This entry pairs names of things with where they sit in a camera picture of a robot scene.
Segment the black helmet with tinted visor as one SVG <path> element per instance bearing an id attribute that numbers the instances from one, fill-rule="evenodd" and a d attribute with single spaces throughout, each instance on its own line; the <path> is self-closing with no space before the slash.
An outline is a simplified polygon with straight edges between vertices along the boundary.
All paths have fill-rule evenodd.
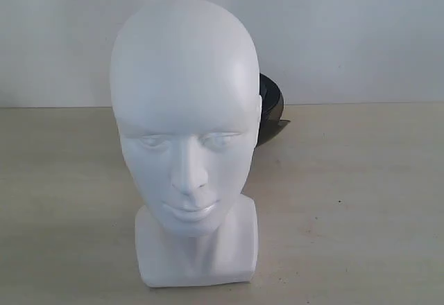
<path id="1" fill-rule="evenodd" d="M 290 123 L 282 119 L 284 99 L 280 88 L 263 73 L 259 74 L 259 93 L 262 97 L 262 113 L 257 146 L 272 140 Z"/>

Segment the white mannequin head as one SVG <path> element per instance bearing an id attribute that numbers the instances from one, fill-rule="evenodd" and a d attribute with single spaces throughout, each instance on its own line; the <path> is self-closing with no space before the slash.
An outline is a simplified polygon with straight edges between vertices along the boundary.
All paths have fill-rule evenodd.
<path id="1" fill-rule="evenodd" d="M 110 91 L 122 155 L 144 202 L 135 216 L 143 282 L 250 281 L 257 212 L 242 191 L 262 97 L 244 25 L 206 0 L 145 6 L 116 38 Z"/>

